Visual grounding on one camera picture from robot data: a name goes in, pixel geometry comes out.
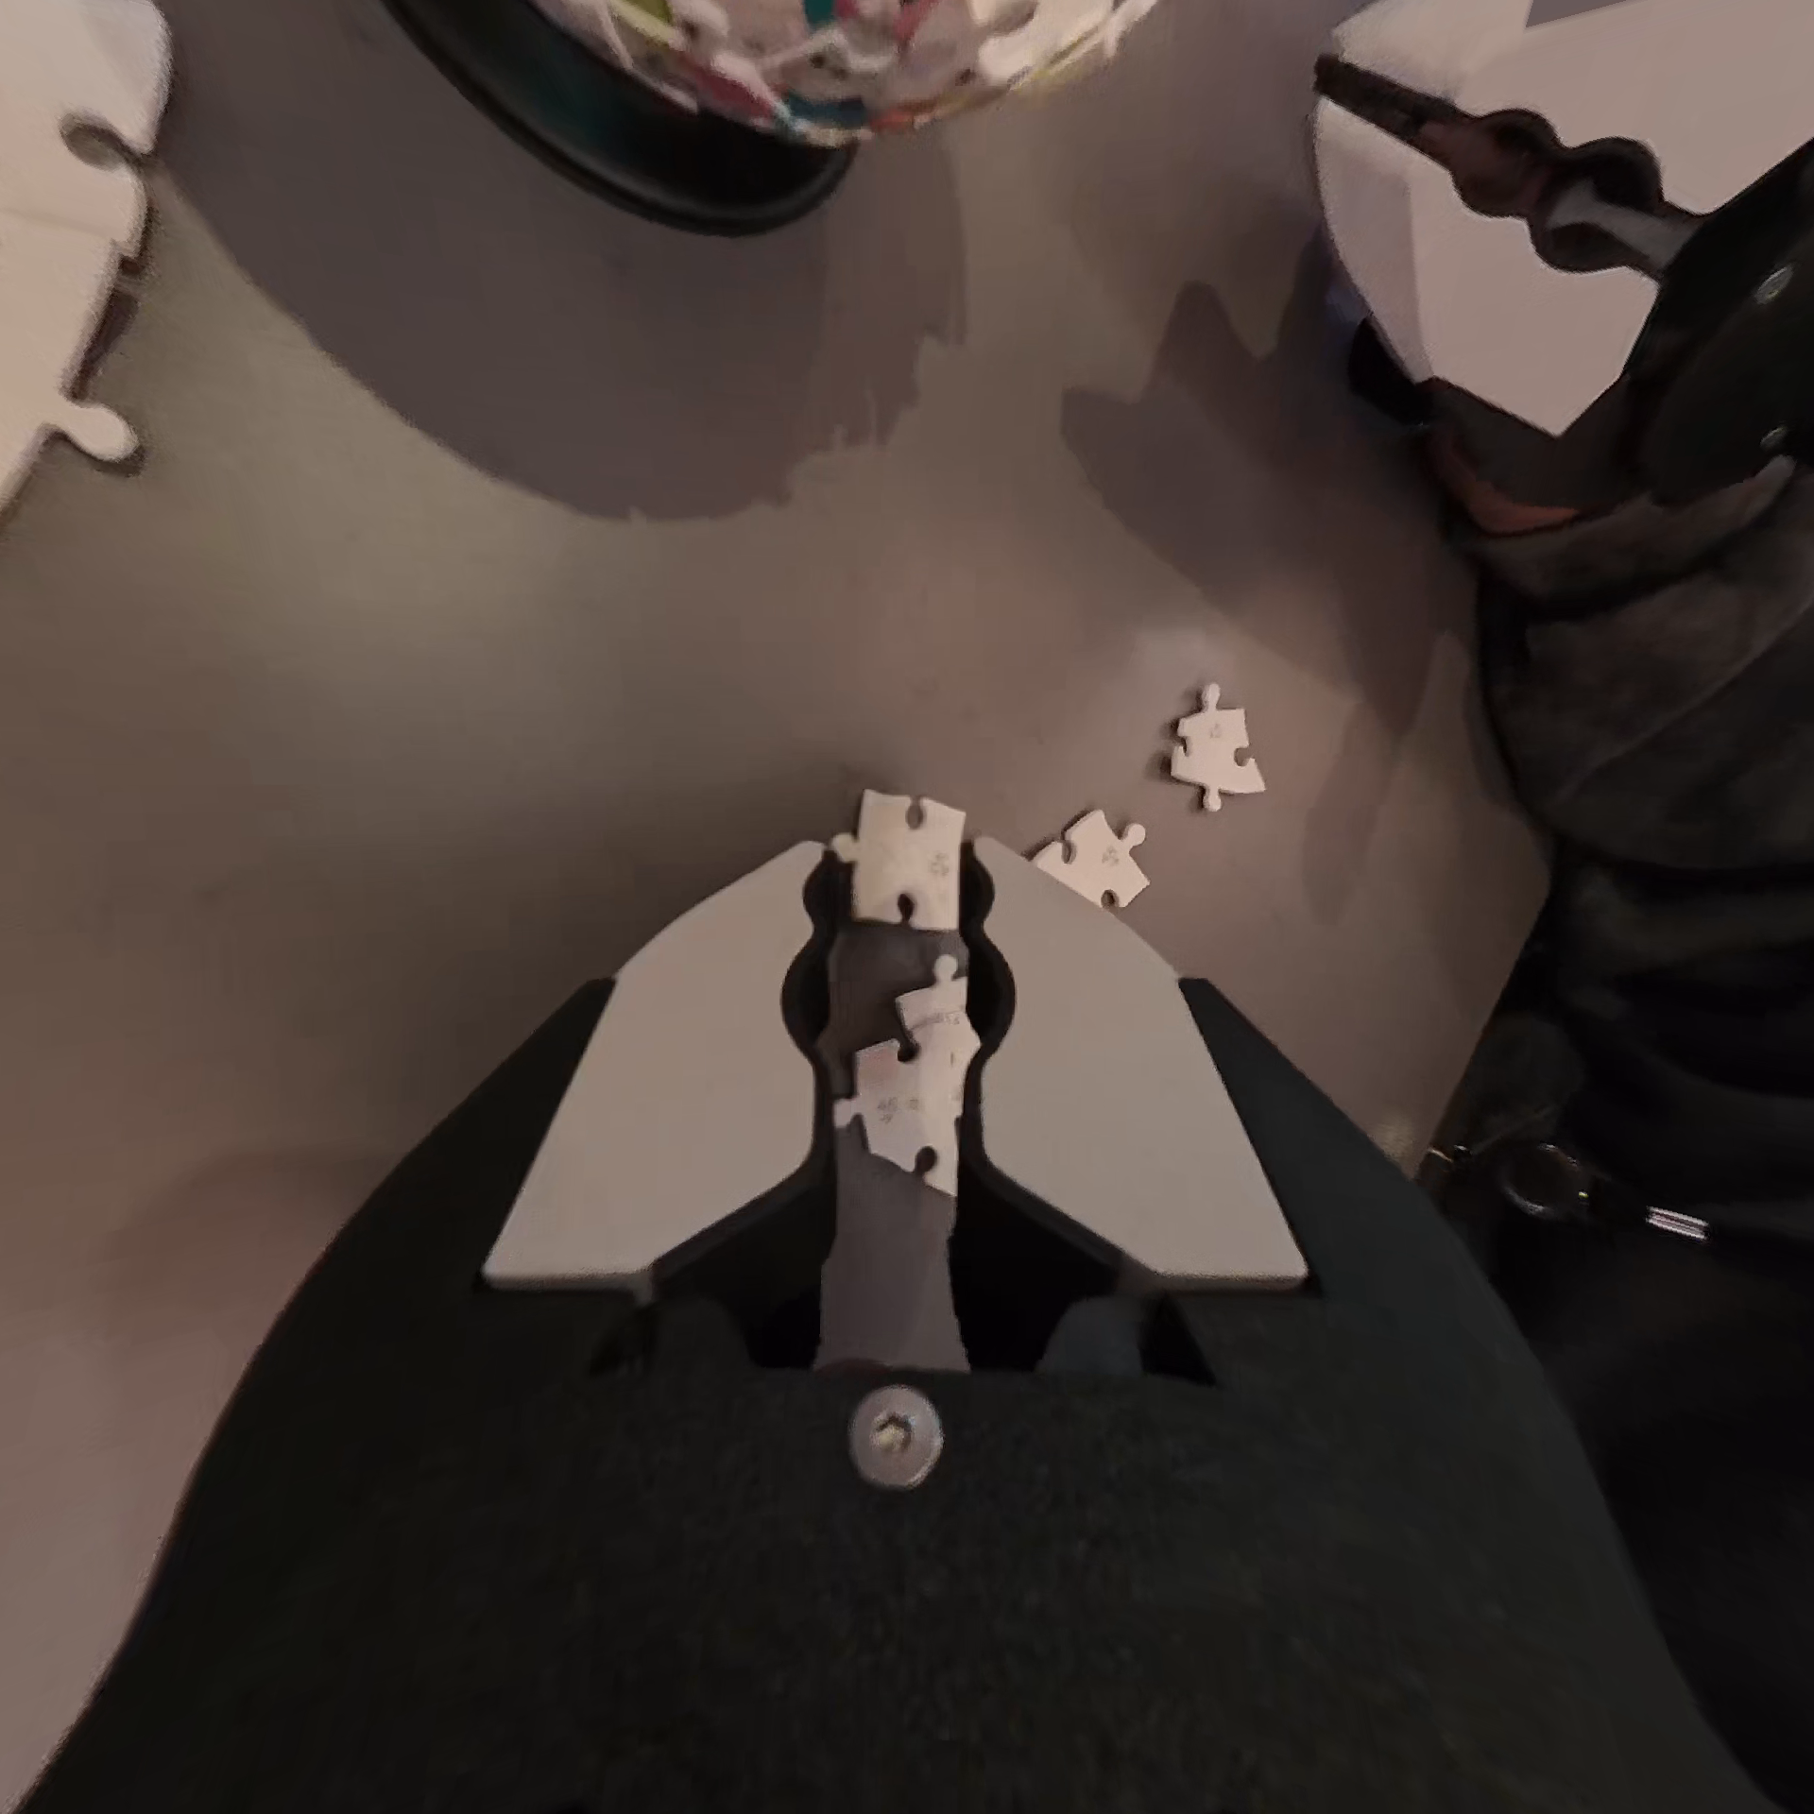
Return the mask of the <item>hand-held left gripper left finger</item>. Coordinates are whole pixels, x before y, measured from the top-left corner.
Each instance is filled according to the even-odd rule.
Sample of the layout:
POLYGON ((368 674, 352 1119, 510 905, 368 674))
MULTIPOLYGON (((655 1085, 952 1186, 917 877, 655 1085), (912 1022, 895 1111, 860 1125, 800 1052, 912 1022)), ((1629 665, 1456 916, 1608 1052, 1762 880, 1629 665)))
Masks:
POLYGON ((487 1286, 710 1299, 757 1363, 814 1363, 836 1222, 817 1041, 839 897, 828 849, 799 841, 624 962, 484 1259, 487 1286))

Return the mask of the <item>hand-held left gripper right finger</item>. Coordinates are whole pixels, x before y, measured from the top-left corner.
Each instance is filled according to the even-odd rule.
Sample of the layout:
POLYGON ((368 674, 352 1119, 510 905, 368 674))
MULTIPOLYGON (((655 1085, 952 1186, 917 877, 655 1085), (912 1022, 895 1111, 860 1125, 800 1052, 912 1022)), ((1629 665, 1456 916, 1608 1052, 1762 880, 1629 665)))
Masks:
POLYGON ((991 836, 961 933, 982 1050, 961 1115, 961 1341, 1034 1370, 1077 1304, 1282 1295, 1311 1267, 1186 982, 1119 918, 991 836))

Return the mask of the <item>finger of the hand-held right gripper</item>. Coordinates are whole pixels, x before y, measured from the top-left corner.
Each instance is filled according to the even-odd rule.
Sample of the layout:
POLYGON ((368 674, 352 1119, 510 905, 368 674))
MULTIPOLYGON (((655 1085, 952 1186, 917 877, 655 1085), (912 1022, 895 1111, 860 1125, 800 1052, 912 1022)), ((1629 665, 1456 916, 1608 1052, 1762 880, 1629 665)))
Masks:
POLYGON ((1319 61, 1324 218, 1422 184, 1531 228, 1704 228, 1810 147, 1810 78, 1810 3, 1368 3, 1319 61))
POLYGON ((1553 436, 1624 370, 1681 243, 1681 228, 1438 211, 1422 184, 1392 184, 1382 200, 1355 224, 1324 224, 1399 367, 1553 436))

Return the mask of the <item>white puzzle piece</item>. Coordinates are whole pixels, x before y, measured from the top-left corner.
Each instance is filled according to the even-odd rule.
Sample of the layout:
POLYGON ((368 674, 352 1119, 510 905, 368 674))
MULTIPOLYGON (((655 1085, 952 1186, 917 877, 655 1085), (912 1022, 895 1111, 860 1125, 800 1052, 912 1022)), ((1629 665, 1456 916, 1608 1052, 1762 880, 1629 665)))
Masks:
POLYGON ((964 824, 962 807, 868 785, 852 828, 828 840, 849 867, 851 919, 956 933, 964 824))
POLYGON ((980 1041, 962 1027, 929 1027, 915 1053, 881 1041, 852 1053, 852 1090, 832 1105, 839 1128, 860 1123, 868 1152, 946 1195, 959 1193, 959 1121, 980 1041))
POLYGON ((1122 911, 1149 889, 1145 841, 1142 823, 1113 823, 1106 810, 1088 807, 1037 849, 1030 864, 1090 905, 1122 911))
POLYGON ((895 999, 895 1010, 921 1076, 921 1088, 931 1092, 940 1083, 962 1096, 968 1067, 977 1056, 982 1039, 969 1022, 968 975, 961 973, 959 957, 937 955, 932 980, 904 991, 895 999))
POLYGON ((1165 775, 1193 793, 1196 810, 1217 811, 1226 798, 1265 789, 1245 718, 1245 711, 1226 706, 1220 685, 1208 681, 1198 689, 1196 707, 1172 722, 1165 775))

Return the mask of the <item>partly built puzzle ball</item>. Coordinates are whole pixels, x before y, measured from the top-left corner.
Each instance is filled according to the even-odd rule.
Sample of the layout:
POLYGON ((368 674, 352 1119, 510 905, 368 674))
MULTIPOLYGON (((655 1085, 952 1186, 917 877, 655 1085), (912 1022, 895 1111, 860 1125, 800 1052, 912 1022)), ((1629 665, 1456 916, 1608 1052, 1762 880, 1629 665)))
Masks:
POLYGON ((692 115, 817 148, 917 130, 1111 61, 1151 2, 540 2, 692 115))

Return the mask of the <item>person's right forearm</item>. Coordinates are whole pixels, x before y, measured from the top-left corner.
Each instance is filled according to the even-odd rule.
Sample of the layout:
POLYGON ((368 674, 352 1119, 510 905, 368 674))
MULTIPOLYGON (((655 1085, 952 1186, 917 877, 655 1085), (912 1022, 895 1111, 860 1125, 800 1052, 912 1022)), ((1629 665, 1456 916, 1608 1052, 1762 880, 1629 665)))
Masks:
POLYGON ((1488 716, 1558 844, 1645 869, 1810 869, 1807 468, 1468 550, 1488 716))

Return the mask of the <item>black puzzle ball stand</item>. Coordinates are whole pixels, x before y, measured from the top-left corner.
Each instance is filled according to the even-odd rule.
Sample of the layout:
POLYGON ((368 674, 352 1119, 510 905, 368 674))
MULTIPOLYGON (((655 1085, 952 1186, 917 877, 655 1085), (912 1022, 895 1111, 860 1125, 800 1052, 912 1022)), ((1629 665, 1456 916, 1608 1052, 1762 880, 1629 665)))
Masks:
POLYGON ((531 2, 388 2, 466 100, 580 189, 668 228, 777 232, 847 181, 856 150, 814 148, 658 96, 531 2))

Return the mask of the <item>person's right hand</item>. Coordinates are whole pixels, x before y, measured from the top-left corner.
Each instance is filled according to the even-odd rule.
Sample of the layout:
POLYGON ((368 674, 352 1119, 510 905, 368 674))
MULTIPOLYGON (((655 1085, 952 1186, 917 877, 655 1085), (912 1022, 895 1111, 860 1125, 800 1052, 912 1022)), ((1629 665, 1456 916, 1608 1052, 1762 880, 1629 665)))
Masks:
POLYGON ((1482 477, 1467 460, 1457 433, 1436 423, 1422 437, 1424 461, 1448 500, 1475 528, 1497 538, 1518 538, 1560 528, 1581 518, 1567 504, 1531 504, 1509 497, 1482 477))

